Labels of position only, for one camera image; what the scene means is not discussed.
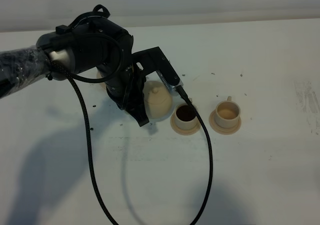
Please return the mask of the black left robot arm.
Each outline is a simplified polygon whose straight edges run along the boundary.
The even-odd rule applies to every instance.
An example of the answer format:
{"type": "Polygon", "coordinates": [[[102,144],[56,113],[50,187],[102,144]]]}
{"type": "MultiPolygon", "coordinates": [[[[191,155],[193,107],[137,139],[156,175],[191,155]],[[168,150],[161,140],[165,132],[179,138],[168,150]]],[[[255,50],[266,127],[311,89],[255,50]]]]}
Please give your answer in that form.
{"type": "Polygon", "coordinates": [[[143,89],[157,73],[169,91],[183,83],[159,47],[133,52],[134,38],[110,21],[103,5],[79,15],[71,24],[42,35],[35,46],[0,54],[0,95],[6,97],[49,77],[103,83],[118,108],[140,126],[149,122],[143,89]]]}

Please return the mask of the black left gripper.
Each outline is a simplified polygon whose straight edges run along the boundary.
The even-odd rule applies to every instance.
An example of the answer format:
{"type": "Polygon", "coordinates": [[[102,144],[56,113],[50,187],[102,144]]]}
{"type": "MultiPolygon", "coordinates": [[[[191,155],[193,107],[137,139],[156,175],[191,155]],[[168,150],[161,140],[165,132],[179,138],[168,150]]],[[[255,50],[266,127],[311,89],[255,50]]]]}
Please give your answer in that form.
{"type": "Polygon", "coordinates": [[[99,4],[70,25],[57,26],[55,61],[74,80],[104,83],[110,98],[142,127],[149,122],[143,93],[146,76],[157,70],[166,76],[174,69],[159,47],[133,53],[134,37],[109,16],[99,4]]]}

